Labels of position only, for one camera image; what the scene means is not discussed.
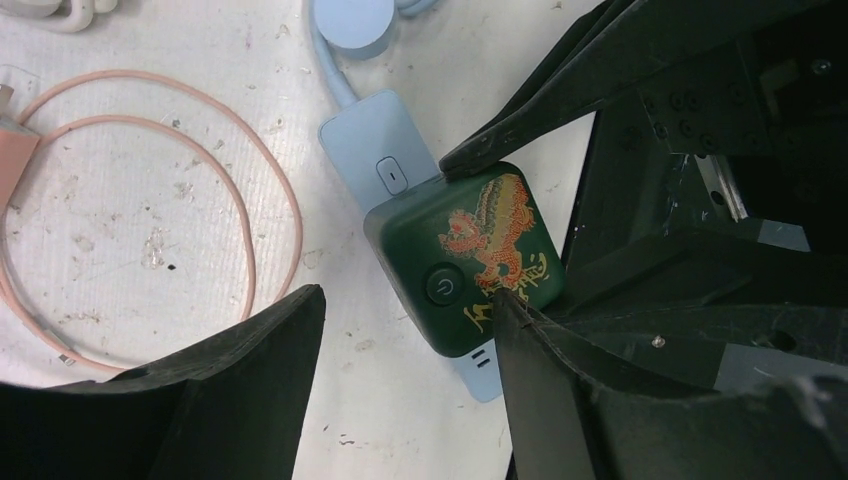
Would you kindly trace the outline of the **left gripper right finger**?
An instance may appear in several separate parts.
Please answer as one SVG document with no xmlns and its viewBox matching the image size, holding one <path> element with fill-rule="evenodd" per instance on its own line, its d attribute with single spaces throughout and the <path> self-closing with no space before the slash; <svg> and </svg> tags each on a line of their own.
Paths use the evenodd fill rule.
<svg viewBox="0 0 848 480">
<path fill-rule="evenodd" d="M 847 384 L 721 393 L 624 360 L 516 295 L 493 299 L 511 479 L 843 479 Z"/>
</svg>

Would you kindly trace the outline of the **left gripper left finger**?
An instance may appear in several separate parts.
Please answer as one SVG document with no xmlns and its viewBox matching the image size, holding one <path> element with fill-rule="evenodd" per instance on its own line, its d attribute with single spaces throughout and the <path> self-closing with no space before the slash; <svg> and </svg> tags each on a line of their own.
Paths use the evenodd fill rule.
<svg viewBox="0 0 848 480">
<path fill-rule="evenodd" d="M 97 383 L 1 387 L 5 479 L 288 479 L 326 315 L 306 285 Z"/>
</svg>

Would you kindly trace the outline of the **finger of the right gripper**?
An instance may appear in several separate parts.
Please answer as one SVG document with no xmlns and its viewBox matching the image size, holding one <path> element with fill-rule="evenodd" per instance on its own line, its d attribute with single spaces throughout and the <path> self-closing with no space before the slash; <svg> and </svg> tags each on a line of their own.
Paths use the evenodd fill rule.
<svg viewBox="0 0 848 480">
<path fill-rule="evenodd" d="M 475 175 L 670 67 L 818 5 L 602 1 L 574 21 L 503 109 L 439 168 L 450 181 Z"/>
</svg>

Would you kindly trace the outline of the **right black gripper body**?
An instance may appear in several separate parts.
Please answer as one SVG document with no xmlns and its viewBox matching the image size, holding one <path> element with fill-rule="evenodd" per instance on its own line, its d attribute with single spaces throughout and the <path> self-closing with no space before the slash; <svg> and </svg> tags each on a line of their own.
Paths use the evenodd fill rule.
<svg viewBox="0 0 848 480">
<path fill-rule="evenodd" d="M 563 263 L 576 310 L 847 305 L 847 5 L 737 30 L 597 113 Z"/>
</svg>

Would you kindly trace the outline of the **dark green cube adapter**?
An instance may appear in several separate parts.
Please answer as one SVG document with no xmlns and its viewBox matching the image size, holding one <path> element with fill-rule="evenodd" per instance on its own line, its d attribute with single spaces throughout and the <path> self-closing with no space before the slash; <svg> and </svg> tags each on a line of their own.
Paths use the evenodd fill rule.
<svg viewBox="0 0 848 480">
<path fill-rule="evenodd" d="M 373 208 L 364 233 L 405 311 L 440 355 L 493 337 L 500 289 L 540 309 L 564 290 L 565 269 L 523 172 L 430 179 Z"/>
</svg>

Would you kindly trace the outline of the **light blue power strip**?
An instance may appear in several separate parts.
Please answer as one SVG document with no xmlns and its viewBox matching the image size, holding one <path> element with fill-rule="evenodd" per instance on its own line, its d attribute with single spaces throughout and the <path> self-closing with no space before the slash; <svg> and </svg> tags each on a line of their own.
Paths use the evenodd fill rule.
<svg viewBox="0 0 848 480">
<path fill-rule="evenodd" d="M 442 176 L 399 96 L 383 90 L 347 103 L 319 129 L 320 143 L 366 217 L 373 208 Z M 493 337 L 470 353 L 447 358 L 472 397 L 502 393 Z"/>
</svg>

